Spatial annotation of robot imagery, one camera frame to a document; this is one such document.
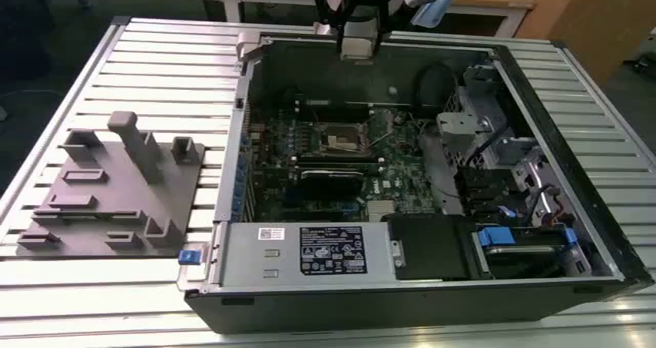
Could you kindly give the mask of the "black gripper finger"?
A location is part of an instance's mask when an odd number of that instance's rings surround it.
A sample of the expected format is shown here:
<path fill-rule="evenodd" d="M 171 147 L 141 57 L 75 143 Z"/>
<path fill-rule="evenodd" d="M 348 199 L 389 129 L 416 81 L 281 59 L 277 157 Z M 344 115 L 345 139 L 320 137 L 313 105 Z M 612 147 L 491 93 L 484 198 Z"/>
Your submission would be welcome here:
<path fill-rule="evenodd" d="M 375 55 L 379 54 L 380 45 L 383 43 L 385 34 L 388 33 L 389 14 L 388 14 L 388 1 L 385 0 L 379 0 L 376 19 L 377 19 L 377 31 L 376 31 L 376 38 L 375 38 Z"/>
<path fill-rule="evenodd" d="M 337 51 L 341 59 L 352 59 L 352 55 L 345 45 L 345 28 L 349 17 L 355 11 L 357 4 L 355 0 L 344 0 L 336 15 L 337 28 Z"/>

